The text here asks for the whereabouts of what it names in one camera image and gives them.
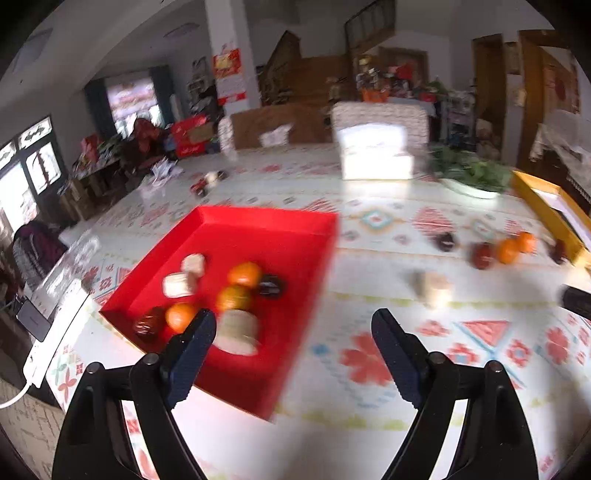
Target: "table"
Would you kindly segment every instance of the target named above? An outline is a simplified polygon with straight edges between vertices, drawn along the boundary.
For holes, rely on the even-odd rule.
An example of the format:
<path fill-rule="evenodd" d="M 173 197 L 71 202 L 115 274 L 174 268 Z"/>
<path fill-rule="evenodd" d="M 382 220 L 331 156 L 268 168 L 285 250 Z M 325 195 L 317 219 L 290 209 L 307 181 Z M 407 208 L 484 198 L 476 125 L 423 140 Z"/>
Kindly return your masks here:
<path fill-rule="evenodd" d="M 173 411 L 185 440 L 209 478 L 381 478 L 414 418 L 398 394 L 375 345 L 372 313 L 387 307 L 430 351 L 453 361 L 484 365 L 500 360 L 528 419 L 540 478 L 558 470 L 589 426 L 588 366 L 591 326 L 559 308 L 563 283 L 591 290 L 586 272 L 557 266 L 546 248 L 515 265 L 490 271 L 466 261 L 478 240 L 472 223 L 495 229 L 547 231 L 518 197 L 461 196 L 429 176 L 412 181 L 340 179 L 331 145 L 286 147 L 184 161 L 185 172 L 152 199 L 133 192 L 92 227 L 100 252 L 82 276 L 92 297 L 75 319 L 47 374 L 64 409 L 84 368 L 130 365 L 142 353 L 98 313 L 131 268 L 196 205 L 235 205 L 339 212 L 340 238 L 307 336 L 272 423 L 193 388 Z M 224 168 L 229 178 L 205 199 L 190 186 Z M 431 235 L 453 230 L 454 252 L 436 249 Z M 432 311 L 418 299 L 420 271 L 445 273 L 455 285 L 449 308 Z M 452 461 L 465 402 L 458 402 L 433 478 Z M 128 430 L 144 476 L 156 478 L 132 405 Z"/>
<path fill-rule="evenodd" d="M 114 163 L 118 163 L 121 161 L 121 158 L 112 155 L 108 159 L 101 158 L 99 161 L 90 164 L 88 167 L 77 171 L 74 175 L 78 180 L 85 179 L 86 177 L 92 175 L 93 173 L 97 173 L 98 171 L 104 170 L 105 168 L 111 166 Z"/>

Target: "door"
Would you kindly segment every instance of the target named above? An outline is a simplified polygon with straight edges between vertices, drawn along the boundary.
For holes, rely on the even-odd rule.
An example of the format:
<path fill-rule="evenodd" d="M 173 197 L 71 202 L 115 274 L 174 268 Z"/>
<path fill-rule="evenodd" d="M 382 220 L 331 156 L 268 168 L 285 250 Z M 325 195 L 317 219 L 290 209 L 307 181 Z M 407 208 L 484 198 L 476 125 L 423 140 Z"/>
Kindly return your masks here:
<path fill-rule="evenodd" d="M 545 113 L 554 106 L 565 107 L 570 112 L 577 111 L 578 77 L 572 67 L 568 72 L 564 65 L 542 48 L 566 49 L 566 44 L 555 30 L 522 30 L 519 32 L 519 42 L 527 97 L 517 167 L 527 173 L 534 173 L 530 153 L 538 128 L 544 122 Z"/>
<path fill-rule="evenodd" d="M 476 85 L 476 118 L 492 124 L 492 131 L 499 139 L 505 132 L 506 89 L 505 45 L 500 34 L 476 38 L 472 41 Z"/>

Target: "red tray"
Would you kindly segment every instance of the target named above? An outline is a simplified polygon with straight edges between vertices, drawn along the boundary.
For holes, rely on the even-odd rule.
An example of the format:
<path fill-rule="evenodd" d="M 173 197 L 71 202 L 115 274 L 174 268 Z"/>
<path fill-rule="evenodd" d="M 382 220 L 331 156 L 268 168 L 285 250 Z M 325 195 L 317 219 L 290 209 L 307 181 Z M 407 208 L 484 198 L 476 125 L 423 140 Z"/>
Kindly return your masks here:
<path fill-rule="evenodd" d="M 254 296 L 253 314 L 260 322 L 259 354 L 231 355 L 212 346 L 195 384 L 232 405 L 268 419 L 308 324 L 336 234 L 332 213 L 235 207 L 197 207 L 166 235 L 133 269 L 104 305 L 101 313 L 144 352 L 160 352 L 173 335 L 165 328 L 146 343 L 132 331 L 132 322 L 152 307 L 192 301 L 214 312 L 228 271 L 245 261 L 278 275 L 286 288 L 280 299 Z M 205 276 L 193 297 L 171 300 L 162 280 L 180 270 L 184 257 L 206 257 Z"/>

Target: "red poster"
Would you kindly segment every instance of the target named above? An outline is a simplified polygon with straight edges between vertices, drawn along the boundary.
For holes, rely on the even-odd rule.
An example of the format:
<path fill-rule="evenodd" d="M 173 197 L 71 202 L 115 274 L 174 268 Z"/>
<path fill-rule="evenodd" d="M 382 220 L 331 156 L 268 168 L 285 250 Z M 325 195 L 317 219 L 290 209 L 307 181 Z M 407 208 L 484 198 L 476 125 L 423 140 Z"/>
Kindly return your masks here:
<path fill-rule="evenodd" d="M 220 105 L 246 99 L 246 82 L 239 48 L 224 50 L 213 57 L 213 75 Z"/>

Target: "curtain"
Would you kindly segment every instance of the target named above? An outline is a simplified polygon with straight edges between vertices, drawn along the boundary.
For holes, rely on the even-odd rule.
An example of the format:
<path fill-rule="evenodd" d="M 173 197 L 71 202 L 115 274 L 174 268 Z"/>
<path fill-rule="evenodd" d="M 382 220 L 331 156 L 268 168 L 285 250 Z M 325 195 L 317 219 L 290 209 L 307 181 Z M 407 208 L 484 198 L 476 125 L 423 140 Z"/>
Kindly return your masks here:
<path fill-rule="evenodd" d="M 168 65 L 153 67 L 150 69 L 150 77 L 154 83 L 156 99 L 162 112 L 162 118 L 165 124 L 174 123 L 173 109 L 170 105 L 170 96 L 174 93 L 173 77 Z"/>
<path fill-rule="evenodd" d="M 96 130 L 101 139 L 107 140 L 117 134 L 111 114 L 109 97 L 104 79 L 92 80 L 84 87 L 86 101 Z"/>

